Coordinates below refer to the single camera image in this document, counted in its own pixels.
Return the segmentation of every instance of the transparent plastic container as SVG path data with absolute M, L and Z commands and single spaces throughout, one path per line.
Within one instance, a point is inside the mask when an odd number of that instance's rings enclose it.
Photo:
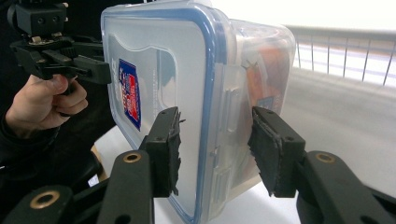
M 280 113 L 293 35 L 192 1 L 115 6 L 101 19 L 114 120 L 138 149 L 157 114 L 178 106 L 186 121 L 170 202 L 186 223 L 207 222 L 260 181 L 248 148 L 251 107 Z

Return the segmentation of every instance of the black sleeve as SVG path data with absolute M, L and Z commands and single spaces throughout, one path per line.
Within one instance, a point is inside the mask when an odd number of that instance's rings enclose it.
M 33 139 L 19 139 L 8 128 L 5 113 L 0 123 L 0 220 L 50 172 L 49 160 L 58 129 L 43 131 Z

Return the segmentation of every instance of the black fabric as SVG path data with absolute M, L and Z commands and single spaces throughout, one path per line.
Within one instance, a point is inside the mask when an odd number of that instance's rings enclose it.
M 21 37 L 7 22 L 7 8 L 15 0 L 0 1 L 0 115 L 4 115 L 13 101 L 14 95 L 26 83 L 30 74 L 24 73 L 18 66 L 9 45 Z M 118 4 L 136 4 L 142 1 L 129 0 L 70 0 L 67 2 L 68 22 L 64 35 L 88 35 L 101 38 L 100 15 L 106 7 Z M 0 173 L 0 214 L 4 214 L 27 192 L 48 184 L 68 184 L 57 176 L 57 167 L 70 164 L 73 158 L 90 152 L 94 141 L 115 125 L 111 116 L 107 86 L 92 84 L 83 80 L 78 82 L 87 91 L 88 107 L 73 116 L 59 130 L 54 144 L 49 131 L 47 141 L 35 139 L 34 142 L 15 142 L 9 140 L 7 130 L 2 126 L 0 133 L 0 165 L 17 164 L 28 159 L 24 165 L 12 172 Z M 34 156 L 34 151 L 44 152 Z

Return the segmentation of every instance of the metal grid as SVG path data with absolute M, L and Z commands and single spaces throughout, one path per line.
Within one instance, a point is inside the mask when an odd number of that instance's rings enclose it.
M 288 26 L 294 67 L 396 87 L 396 33 Z

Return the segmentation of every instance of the label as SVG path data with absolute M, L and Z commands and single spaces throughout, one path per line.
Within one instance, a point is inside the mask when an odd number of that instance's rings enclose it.
M 140 131 L 140 92 L 136 66 L 120 59 L 119 82 L 122 88 L 122 103 L 125 116 Z

